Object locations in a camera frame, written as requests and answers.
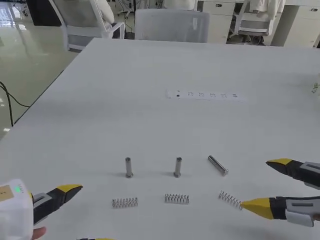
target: yellow fingertip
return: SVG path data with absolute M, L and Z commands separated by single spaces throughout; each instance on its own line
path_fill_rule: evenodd
M 270 200 L 266 198 L 256 198 L 250 201 L 243 201 L 241 207 L 249 210 L 263 218 L 274 219 L 270 208 Z
M 267 161 L 267 163 L 277 163 L 277 164 L 287 165 L 291 161 L 292 161 L 292 159 L 289 159 L 289 158 L 279 158 L 279 159 L 269 160 L 269 161 Z
M 82 187 L 82 185 L 79 185 L 79 184 L 67 184 L 67 185 L 60 185 L 60 186 L 57 186 L 56 188 L 67 193 L 69 192 L 71 189 L 75 189 L 75 188 L 78 188 L 78 187 Z

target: glossy floor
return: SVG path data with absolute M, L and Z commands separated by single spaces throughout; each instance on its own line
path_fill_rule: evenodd
M 119 11 L 110 5 L 115 13 Z M 0 2 L 0 81 L 20 103 L 31 105 L 77 53 L 64 50 L 59 27 L 34 26 L 23 10 L 21 4 Z M 13 99 L 11 103 L 15 121 L 27 108 Z M 0 139 L 10 128 L 7 97 L 0 89 Z

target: steel spring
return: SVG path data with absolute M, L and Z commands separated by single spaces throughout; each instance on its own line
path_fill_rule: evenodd
M 138 198 L 118 198 L 112 199 L 112 206 L 114 208 L 127 208 L 138 206 Z
M 241 201 L 239 199 L 236 199 L 234 196 L 224 192 L 220 191 L 219 199 L 222 199 L 223 201 L 235 206 L 236 208 L 242 210 L 241 207 Z
M 189 195 L 183 194 L 165 194 L 164 201 L 166 203 L 173 203 L 173 204 L 188 204 L 189 203 Z

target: white chair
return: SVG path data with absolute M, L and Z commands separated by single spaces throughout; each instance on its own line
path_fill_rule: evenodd
M 269 36 L 273 32 L 274 19 L 268 15 L 258 17 L 257 13 L 250 12 L 250 0 L 245 0 L 236 17 L 233 35 Z
M 49 0 L 49 2 L 61 22 L 66 50 L 83 50 L 93 38 L 112 38 L 117 29 L 120 30 L 120 38 L 124 39 L 125 24 L 119 22 L 112 27 L 113 22 L 103 19 L 96 0 Z M 114 19 L 112 11 L 111 14 L 108 20 Z
M 210 14 L 177 9 L 139 9 L 135 12 L 135 39 L 206 43 Z

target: metal pin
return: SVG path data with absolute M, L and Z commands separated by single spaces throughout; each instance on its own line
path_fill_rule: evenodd
M 134 174 L 132 173 L 130 157 L 125 158 L 125 169 L 126 169 L 125 177 L 128 179 L 132 178 L 134 176 Z
M 221 172 L 223 176 L 227 175 L 229 170 L 224 168 L 213 156 L 208 156 L 208 160 Z
M 174 175 L 176 178 L 180 178 L 180 176 L 181 176 L 181 173 L 180 173 L 181 161 L 182 161 L 182 158 L 181 158 L 181 157 L 177 157 L 177 158 L 176 158 L 175 170 L 174 170 L 174 173 L 173 173 L 173 175 Z

